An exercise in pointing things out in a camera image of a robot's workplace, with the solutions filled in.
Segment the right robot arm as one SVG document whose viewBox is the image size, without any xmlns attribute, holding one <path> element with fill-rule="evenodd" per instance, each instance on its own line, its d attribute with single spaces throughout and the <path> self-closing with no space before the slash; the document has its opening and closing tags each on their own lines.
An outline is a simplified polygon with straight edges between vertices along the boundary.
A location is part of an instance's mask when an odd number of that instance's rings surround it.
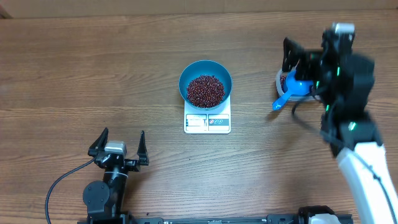
<svg viewBox="0 0 398 224">
<path fill-rule="evenodd" d="M 305 94 L 325 107 L 318 131 L 353 195 L 363 223 L 397 223 L 397 192 L 377 124 L 365 110 L 374 85 L 374 61 L 353 53 L 354 32 L 326 30 L 319 50 L 285 38 L 283 72 L 313 82 Z"/>
</svg>

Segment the blue metal bowl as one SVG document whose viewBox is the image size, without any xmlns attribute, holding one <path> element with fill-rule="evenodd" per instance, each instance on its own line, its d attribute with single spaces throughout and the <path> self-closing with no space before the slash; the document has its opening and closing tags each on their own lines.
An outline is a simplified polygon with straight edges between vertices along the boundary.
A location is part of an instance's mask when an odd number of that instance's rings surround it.
<svg viewBox="0 0 398 224">
<path fill-rule="evenodd" d="M 187 86 L 193 79 L 198 78 L 201 75 L 214 75 L 224 85 L 225 96 L 221 103 L 223 103 L 225 99 L 230 96 L 232 92 L 233 80 L 229 71 L 218 62 L 212 60 L 199 60 L 188 65 L 180 75 L 178 87 L 180 95 L 185 102 L 192 105 L 187 100 Z"/>
</svg>

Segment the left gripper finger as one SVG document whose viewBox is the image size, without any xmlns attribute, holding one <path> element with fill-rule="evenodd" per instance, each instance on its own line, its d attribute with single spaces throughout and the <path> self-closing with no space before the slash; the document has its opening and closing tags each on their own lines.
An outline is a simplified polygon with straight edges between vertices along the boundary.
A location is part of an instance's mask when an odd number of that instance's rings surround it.
<svg viewBox="0 0 398 224">
<path fill-rule="evenodd" d="M 141 166 L 148 166 L 149 165 L 149 157 L 148 157 L 148 154 L 147 154 L 146 138 L 145 138 L 145 132 L 144 131 L 141 131 L 140 141 L 139 141 L 138 150 L 137 150 L 137 155 L 139 157 L 139 164 Z"/>
<path fill-rule="evenodd" d="M 100 152 L 104 151 L 105 145 L 108 142 L 109 129 L 104 128 L 103 132 L 97 138 L 97 140 L 89 147 L 88 155 L 96 157 Z"/>
</svg>

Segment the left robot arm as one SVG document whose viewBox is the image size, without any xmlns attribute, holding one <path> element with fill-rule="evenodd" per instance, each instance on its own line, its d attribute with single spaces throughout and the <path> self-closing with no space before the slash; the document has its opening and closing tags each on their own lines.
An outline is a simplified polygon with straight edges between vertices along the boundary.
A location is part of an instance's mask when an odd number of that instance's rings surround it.
<svg viewBox="0 0 398 224">
<path fill-rule="evenodd" d="M 145 132 L 141 131 L 137 159 L 126 157 L 123 141 L 109 141 L 108 128 L 89 147 L 88 155 L 93 163 L 104 169 L 102 180 L 89 183 L 83 191 L 83 202 L 87 208 L 87 223 L 133 224 L 135 218 L 129 211 L 122 211 L 128 173 L 139 172 L 149 165 Z"/>
</svg>

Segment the blue plastic measuring scoop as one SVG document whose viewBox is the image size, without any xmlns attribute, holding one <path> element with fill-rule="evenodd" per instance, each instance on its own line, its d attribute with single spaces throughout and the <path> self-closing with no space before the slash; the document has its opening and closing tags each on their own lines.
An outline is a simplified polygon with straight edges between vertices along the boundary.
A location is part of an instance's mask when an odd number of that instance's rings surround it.
<svg viewBox="0 0 398 224">
<path fill-rule="evenodd" d="M 285 80 L 285 93 L 281 97 L 278 97 L 275 102 L 273 102 L 272 109 L 274 111 L 282 109 L 292 95 L 304 97 L 305 95 L 309 94 L 313 89 L 312 81 L 295 79 L 295 70 L 286 73 L 287 76 Z"/>
</svg>

